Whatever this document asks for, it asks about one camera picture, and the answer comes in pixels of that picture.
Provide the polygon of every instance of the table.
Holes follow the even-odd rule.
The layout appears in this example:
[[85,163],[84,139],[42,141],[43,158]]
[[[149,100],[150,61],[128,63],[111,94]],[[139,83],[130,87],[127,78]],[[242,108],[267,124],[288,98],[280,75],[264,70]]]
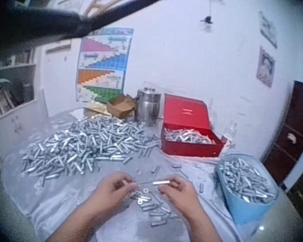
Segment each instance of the table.
[[[21,160],[27,146],[46,138],[56,130],[66,129],[75,120],[69,112],[50,118],[45,125],[37,127],[30,137],[16,144],[3,163],[4,188],[19,210],[31,221],[36,235],[41,240],[46,240],[67,216],[87,199],[105,175],[115,170],[123,170],[139,183],[178,173],[171,167],[173,163],[182,164],[182,171],[188,175],[197,191],[199,183],[204,183],[204,193],[199,194],[199,199],[223,241],[249,240],[256,231],[258,221],[244,225],[234,224],[225,207],[220,185],[214,177],[216,158],[169,156],[160,149],[154,149],[150,157],[135,156],[126,165],[122,162],[103,162],[100,172],[86,172],[84,176],[80,174],[62,176],[47,181],[45,186],[40,188],[37,177],[20,172]],[[160,120],[157,126],[146,129],[145,133],[159,134],[161,126]],[[156,165],[161,166],[157,176],[150,172]],[[151,184],[140,187],[149,188],[161,197],[157,187]],[[164,207],[179,214],[164,197],[161,199],[165,201]],[[136,201],[127,199],[115,215],[96,232],[91,241],[189,241],[188,226],[184,219],[169,220],[166,225],[151,228],[150,223],[153,219],[149,217],[148,212],[142,212]]]

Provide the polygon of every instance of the shelf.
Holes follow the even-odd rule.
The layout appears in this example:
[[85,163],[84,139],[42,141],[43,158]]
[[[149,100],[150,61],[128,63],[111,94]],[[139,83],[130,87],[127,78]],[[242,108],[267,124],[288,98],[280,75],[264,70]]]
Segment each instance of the shelf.
[[13,65],[13,66],[0,67],[0,71],[2,71],[2,70],[7,70],[7,69],[13,69],[13,68],[35,66],[35,65],[36,65],[35,63],[30,63],[30,64],[17,64],[17,65]]
[[11,110],[9,110],[8,112],[2,114],[2,115],[0,116],[0,120],[3,119],[3,118],[5,118],[5,117],[7,117],[7,116],[9,116],[10,114],[13,114],[14,112],[16,112],[16,111],[18,111],[18,110],[21,110],[21,109],[23,109],[23,108],[25,108],[25,107],[27,107],[27,106],[30,106],[30,105],[32,105],[32,104],[35,104],[36,102],[37,102],[37,100],[34,99],[34,100],[31,100],[31,101],[29,101],[29,102],[26,102],[26,103],[24,103],[24,104],[19,105],[19,106],[15,107],[14,109],[11,109]]

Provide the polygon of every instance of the floor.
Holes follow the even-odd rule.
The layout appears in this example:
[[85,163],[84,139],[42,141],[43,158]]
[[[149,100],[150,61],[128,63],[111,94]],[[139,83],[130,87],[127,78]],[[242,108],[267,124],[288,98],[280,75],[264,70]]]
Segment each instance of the floor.
[[[39,241],[30,222],[21,214],[4,191],[1,171],[0,234],[4,237],[2,241]],[[303,220],[283,192],[264,217],[260,229],[251,241],[303,241]]]

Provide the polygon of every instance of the metal lid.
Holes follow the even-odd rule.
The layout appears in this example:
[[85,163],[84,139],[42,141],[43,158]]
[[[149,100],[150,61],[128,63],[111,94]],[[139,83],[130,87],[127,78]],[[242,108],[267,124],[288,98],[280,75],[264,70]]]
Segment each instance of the metal lid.
[[161,93],[157,92],[155,88],[145,87],[144,89],[138,90],[137,96],[150,101],[158,101],[161,98]]

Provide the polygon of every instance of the wall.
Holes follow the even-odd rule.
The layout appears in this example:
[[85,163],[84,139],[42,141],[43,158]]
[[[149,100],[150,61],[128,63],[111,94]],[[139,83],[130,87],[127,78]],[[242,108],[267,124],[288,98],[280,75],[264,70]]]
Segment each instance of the wall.
[[[84,0],[83,13],[90,1]],[[234,120],[240,152],[261,158],[280,125],[297,67],[299,11],[282,0],[213,0],[212,32],[200,22],[209,13],[208,0],[162,0],[111,26],[134,28],[124,92],[135,96],[146,84],[160,90],[202,99],[218,115],[216,131]],[[278,48],[259,31],[259,11],[274,22]],[[256,78],[260,46],[276,60],[272,88]],[[72,49],[43,55],[42,84],[50,115],[82,106],[75,101],[80,40]]]

